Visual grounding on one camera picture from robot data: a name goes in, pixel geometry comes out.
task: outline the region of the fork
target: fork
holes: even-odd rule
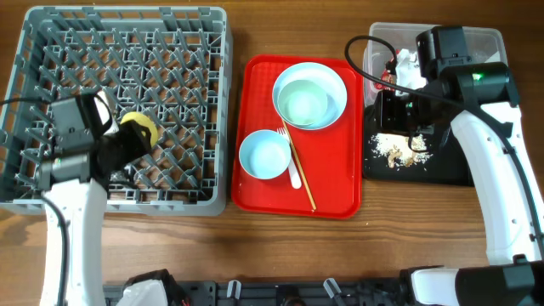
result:
[[[287,135],[286,130],[283,127],[278,128],[278,134],[281,135],[289,144],[291,144],[291,139],[289,139],[289,135]],[[295,166],[295,162],[293,161],[292,157],[289,161],[289,178],[291,179],[291,185],[294,189],[299,189],[303,184],[300,181],[300,175],[298,175],[297,167]]]

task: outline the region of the chopsticks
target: chopsticks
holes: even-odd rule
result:
[[[286,122],[284,120],[281,120],[281,122],[283,123],[283,128],[286,130],[287,136],[289,136],[289,145],[291,145],[291,150],[293,155],[295,156],[295,162],[297,162],[298,171],[300,172],[300,177],[303,179],[304,187],[306,187],[306,192],[308,192],[309,202],[312,204],[312,212],[314,212],[317,210],[317,207],[315,206],[312,192],[309,190],[308,181],[306,180],[306,175],[304,175],[303,165],[300,163],[300,160],[298,159],[297,149],[295,149],[295,144],[292,142],[291,134],[289,133],[289,129],[287,128]]]

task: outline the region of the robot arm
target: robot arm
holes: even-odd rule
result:
[[[513,122],[508,139],[527,176],[535,209],[544,215],[542,198],[521,133],[521,113],[508,102],[483,105],[501,122]],[[542,287],[543,263],[531,222],[530,208],[512,158],[491,129],[464,111],[451,122],[453,134],[470,166],[484,216],[487,258],[496,267],[476,269],[418,269],[410,275],[414,299],[423,304],[518,304]]]
[[[38,173],[38,188],[46,190],[48,202],[41,306],[105,305],[101,234],[108,199],[106,186],[112,172],[149,153],[157,141],[156,128],[149,118],[128,113],[117,126],[105,97],[99,96],[102,103],[95,97],[83,95],[51,104],[58,133],[54,156],[43,161]],[[64,229],[67,237],[62,235]],[[150,301],[168,305],[182,296],[166,270],[133,283],[120,305],[148,305]]]
[[[487,255],[495,266],[404,270],[409,303],[517,305],[544,303],[542,228],[544,207],[521,133],[519,97],[503,63],[473,64],[461,27],[434,27],[416,39],[422,77],[418,90],[388,84],[358,68],[349,46],[358,39],[394,47],[376,37],[349,41],[346,59],[373,82],[409,93],[378,93],[377,128],[413,137],[451,126],[467,158],[484,215]],[[386,65],[394,74],[396,56]]]
[[[519,108],[501,102],[482,105],[482,109],[500,122],[513,123],[508,141],[529,180],[537,215],[544,216],[541,193],[524,145]],[[456,116],[451,129],[473,175],[484,215],[490,264],[511,264],[517,254],[524,254],[529,261],[542,260],[538,245],[531,238],[536,233],[524,188],[511,156],[503,152],[501,141],[485,123],[466,111]]]

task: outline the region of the plastic container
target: plastic container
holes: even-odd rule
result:
[[[160,132],[153,153],[126,168],[139,189],[111,184],[107,212],[218,215],[226,204],[232,46],[222,8],[35,7],[5,99],[105,91],[118,121],[140,111]],[[53,123],[47,106],[3,108],[0,207],[42,212],[35,175],[51,154]]]
[[[293,189],[289,174],[260,180],[251,177],[235,158],[231,195],[236,205],[255,213],[279,213],[322,218],[349,218],[361,203],[362,77],[339,59],[316,59],[259,55],[246,66],[236,138],[236,153],[242,140],[260,129],[282,128],[272,102],[276,78],[288,67],[315,62],[333,69],[348,91],[343,114],[331,126],[307,131],[287,126],[312,191],[317,210],[312,212],[304,187]]]
[[[391,43],[395,49],[407,48],[416,52],[416,36],[437,25],[417,25],[402,23],[376,22],[371,25],[370,36],[379,37]],[[507,54],[498,30],[489,28],[475,28],[464,26],[467,40],[468,54],[473,57],[474,64],[501,61],[508,65]],[[374,77],[382,77],[385,71],[385,62],[392,59],[391,52],[378,42],[368,42],[363,58],[363,70]],[[374,84],[364,80],[365,106],[374,104],[377,92]]]

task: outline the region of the gray dish rack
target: gray dish rack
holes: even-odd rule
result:
[[[109,186],[107,212],[212,216],[226,204],[232,34],[215,7],[35,7],[25,17],[5,99],[47,101],[102,90],[159,129],[150,155],[126,166],[138,185]],[[0,115],[0,207],[42,213],[35,176],[51,154],[46,105]]]

